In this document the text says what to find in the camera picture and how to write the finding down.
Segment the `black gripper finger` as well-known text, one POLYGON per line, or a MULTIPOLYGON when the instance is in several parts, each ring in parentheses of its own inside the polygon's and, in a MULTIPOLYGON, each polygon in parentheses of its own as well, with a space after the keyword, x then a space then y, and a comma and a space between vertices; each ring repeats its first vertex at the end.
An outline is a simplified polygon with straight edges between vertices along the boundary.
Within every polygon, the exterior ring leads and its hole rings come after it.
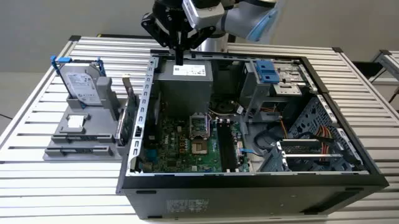
POLYGON ((167 47, 173 51, 174 64, 180 64, 180 47, 178 47, 178 33, 173 25, 171 17, 166 15, 165 20, 158 20, 163 22, 162 26, 167 32, 165 32, 158 24, 155 23, 155 17, 153 13, 145 13, 141 19, 141 27, 149 33, 151 38, 162 47, 167 47))
POLYGON ((184 51, 194 49, 205 41, 205 39, 213 34, 216 30, 214 26, 204 27, 197 32, 188 36, 188 30, 181 30, 180 43, 178 43, 178 65, 182 65, 184 51))

